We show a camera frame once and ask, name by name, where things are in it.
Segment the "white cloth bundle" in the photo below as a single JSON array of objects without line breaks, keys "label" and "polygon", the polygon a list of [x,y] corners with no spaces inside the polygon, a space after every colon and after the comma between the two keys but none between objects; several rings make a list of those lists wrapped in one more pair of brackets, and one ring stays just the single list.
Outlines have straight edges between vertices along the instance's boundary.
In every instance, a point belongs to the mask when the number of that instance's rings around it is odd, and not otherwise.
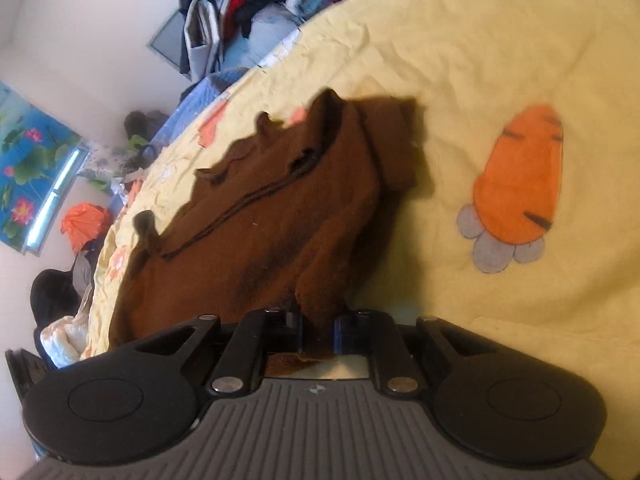
[{"label": "white cloth bundle", "polygon": [[80,361],[87,348],[88,322],[87,313],[65,315],[40,332],[40,344],[55,368],[64,368]]}]

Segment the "blue quilted blanket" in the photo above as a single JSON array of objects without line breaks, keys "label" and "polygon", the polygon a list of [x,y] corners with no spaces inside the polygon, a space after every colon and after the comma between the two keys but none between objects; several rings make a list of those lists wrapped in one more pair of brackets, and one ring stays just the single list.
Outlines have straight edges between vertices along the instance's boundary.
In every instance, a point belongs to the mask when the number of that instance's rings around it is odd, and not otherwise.
[{"label": "blue quilted blanket", "polygon": [[247,68],[239,67],[213,73],[194,86],[187,88],[186,93],[175,110],[162,123],[150,143],[160,151],[174,142],[184,129],[198,117],[210,104],[220,98],[224,92],[238,82],[247,72]]}]

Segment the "grey framed panel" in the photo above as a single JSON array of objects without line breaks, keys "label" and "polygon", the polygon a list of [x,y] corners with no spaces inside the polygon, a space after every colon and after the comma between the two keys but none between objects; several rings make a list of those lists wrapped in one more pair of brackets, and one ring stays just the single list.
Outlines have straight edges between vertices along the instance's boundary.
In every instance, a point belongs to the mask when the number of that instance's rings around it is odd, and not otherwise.
[{"label": "grey framed panel", "polygon": [[183,14],[179,10],[175,11],[160,26],[160,29],[150,40],[148,47],[180,75],[190,79],[186,40],[184,40],[185,21]]}]

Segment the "yellow cartoon bed quilt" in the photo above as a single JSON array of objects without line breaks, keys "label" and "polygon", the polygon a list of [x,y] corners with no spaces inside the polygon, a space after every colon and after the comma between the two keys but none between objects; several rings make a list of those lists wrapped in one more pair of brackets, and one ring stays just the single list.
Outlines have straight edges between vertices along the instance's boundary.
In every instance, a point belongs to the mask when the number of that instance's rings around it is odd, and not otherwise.
[{"label": "yellow cartoon bed quilt", "polygon": [[[616,479],[639,472],[639,0],[345,0],[316,15],[160,153],[107,234],[86,358],[108,329],[134,214],[165,229],[195,171],[252,134],[258,114],[298,119],[322,89],[415,100],[418,182],[376,229],[345,307],[410,322],[433,315],[590,380],[608,421],[594,450]],[[538,247],[507,255],[470,207],[488,168],[502,184],[541,180],[496,155],[517,114],[551,106],[563,131],[555,214]]]}]

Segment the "lotus flower wall picture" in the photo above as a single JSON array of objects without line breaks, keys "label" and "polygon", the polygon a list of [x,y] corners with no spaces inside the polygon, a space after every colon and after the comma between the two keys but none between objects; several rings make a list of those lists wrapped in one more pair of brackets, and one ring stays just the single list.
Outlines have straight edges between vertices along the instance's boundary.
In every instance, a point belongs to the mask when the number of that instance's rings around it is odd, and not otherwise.
[{"label": "lotus flower wall picture", "polygon": [[38,255],[88,156],[75,131],[1,86],[1,241]]}]

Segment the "brown knit sweater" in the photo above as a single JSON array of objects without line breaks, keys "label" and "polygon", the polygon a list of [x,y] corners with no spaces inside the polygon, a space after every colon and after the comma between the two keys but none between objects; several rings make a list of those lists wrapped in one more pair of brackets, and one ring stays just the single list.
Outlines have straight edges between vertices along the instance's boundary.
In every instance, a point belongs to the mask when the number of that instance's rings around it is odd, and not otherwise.
[{"label": "brown knit sweater", "polygon": [[416,184],[413,99],[346,100],[326,89],[302,122],[261,114],[255,131],[195,174],[165,229],[145,210],[108,332],[118,348],[210,313],[236,323],[267,308],[301,313],[308,339],[271,375],[330,352],[352,279],[380,254],[398,200]]}]

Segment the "black chair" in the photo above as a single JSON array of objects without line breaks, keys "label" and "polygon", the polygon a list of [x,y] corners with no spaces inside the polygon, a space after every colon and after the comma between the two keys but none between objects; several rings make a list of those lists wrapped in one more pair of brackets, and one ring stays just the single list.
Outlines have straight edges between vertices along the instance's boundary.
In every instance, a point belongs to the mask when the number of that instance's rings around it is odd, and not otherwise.
[{"label": "black chair", "polygon": [[80,306],[81,296],[73,283],[72,271],[47,269],[41,271],[34,281],[29,293],[32,315],[36,323],[34,330],[35,346],[41,359],[48,367],[53,364],[40,340],[42,331],[51,323],[65,315],[74,316]]}]

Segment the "floral pillow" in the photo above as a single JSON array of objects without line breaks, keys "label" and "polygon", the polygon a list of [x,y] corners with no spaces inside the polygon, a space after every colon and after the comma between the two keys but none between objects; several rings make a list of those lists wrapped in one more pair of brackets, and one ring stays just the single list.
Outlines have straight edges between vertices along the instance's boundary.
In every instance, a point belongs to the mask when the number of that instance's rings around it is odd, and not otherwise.
[{"label": "floral pillow", "polygon": [[104,192],[118,193],[144,176],[143,166],[143,148],[91,143],[77,175]]}]

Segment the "orange cloth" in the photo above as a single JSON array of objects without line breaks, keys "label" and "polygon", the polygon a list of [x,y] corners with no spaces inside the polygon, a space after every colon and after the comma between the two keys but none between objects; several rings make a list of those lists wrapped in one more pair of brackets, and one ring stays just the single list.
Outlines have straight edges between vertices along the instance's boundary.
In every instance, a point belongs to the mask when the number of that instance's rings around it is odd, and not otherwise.
[{"label": "orange cloth", "polygon": [[66,212],[61,222],[61,233],[70,242],[75,254],[85,244],[105,234],[112,224],[112,215],[104,207],[90,203],[80,203]]}]

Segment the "dark plush toy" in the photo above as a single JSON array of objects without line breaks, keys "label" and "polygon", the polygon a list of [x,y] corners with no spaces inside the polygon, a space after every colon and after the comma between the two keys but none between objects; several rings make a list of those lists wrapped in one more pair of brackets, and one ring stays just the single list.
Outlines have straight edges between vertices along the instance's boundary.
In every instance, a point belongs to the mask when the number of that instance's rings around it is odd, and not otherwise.
[{"label": "dark plush toy", "polygon": [[133,148],[141,148],[150,143],[167,119],[168,116],[159,110],[149,113],[135,110],[129,113],[124,120],[128,144]]}]

